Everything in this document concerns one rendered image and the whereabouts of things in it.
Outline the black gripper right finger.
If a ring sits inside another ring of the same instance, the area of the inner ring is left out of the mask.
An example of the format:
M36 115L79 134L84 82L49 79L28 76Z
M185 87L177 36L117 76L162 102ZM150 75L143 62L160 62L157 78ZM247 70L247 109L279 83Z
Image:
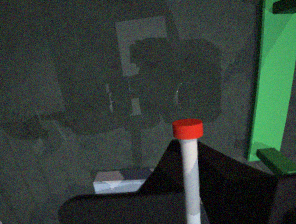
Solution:
M296 208L296 172L273 175L197 141L199 195L210 224L282 224Z

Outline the white pin with red cap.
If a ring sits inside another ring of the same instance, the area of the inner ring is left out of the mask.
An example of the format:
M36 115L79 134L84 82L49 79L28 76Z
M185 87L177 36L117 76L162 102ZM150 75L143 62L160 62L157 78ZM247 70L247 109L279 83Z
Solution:
M173 136L180 139L183 155L183 180L186 196L186 223L201 224L197 140L203 135L202 121L182 119L172 123Z

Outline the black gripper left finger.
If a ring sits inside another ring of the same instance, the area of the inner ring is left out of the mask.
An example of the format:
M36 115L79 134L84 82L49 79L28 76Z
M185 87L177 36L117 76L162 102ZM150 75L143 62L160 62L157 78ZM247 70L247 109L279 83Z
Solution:
M135 192L77 195L58 211L60 224L187 224L183 155L172 140Z

